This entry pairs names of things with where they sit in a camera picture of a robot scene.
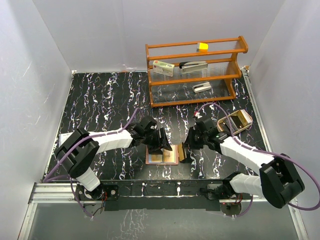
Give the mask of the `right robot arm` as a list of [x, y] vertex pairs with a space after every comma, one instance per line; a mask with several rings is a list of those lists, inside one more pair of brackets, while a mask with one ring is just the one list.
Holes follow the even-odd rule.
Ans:
[[272, 206], [281, 209], [298, 194], [305, 185], [294, 164], [285, 160], [285, 155], [273, 156], [257, 152], [228, 131], [219, 131], [208, 117], [196, 120], [188, 130], [184, 149], [210, 150], [227, 156], [253, 170], [255, 175], [234, 172], [223, 179], [222, 184], [209, 191], [213, 196], [233, 199], [239, 194], [250, 194], [265, 198]]

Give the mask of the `pink leather card holder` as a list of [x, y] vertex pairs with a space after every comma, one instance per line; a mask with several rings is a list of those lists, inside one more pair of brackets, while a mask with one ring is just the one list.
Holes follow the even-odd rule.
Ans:
[[161, 154], [150, 154], [148, 149], [146, 149], [146, 165], [178, 165], [179, 154], [178, 146], [171, 145], [172, 151], [162, 149]]

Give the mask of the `stack of credit cards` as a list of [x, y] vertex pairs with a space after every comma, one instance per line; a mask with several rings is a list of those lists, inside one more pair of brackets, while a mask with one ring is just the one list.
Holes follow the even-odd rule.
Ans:
[[252, 117], [244, 109], [239, 111], [238, 117], [244, 126], [250, 126], [253, 123]]

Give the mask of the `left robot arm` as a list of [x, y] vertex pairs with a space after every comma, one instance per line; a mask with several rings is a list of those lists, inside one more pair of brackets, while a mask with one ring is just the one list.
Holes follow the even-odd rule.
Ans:
[[94, 157], [102, 152], [115, 149], [127, 149], [146, 145], [148, 153], [162, 155], [171, 152], [165, 129], [157, 127], [157, 121], [144, 116], [141, 121], [128, 123], [125, 127], [104, 132], [88, 132], [84, 128], [76, 129], [54, 152], [55, 158], [66, 170], [72, 180], [77, 180], [84, 192], [92, 200], [99, 200], [104, 187], [91, 169]]

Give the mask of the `gold VIP credit card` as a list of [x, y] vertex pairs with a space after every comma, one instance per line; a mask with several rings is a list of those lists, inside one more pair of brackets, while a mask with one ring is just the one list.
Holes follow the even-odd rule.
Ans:
[[173, 150], [163, 150], [163, 162], [164, 163], [174, 163], [175, 160], [175, 152]]

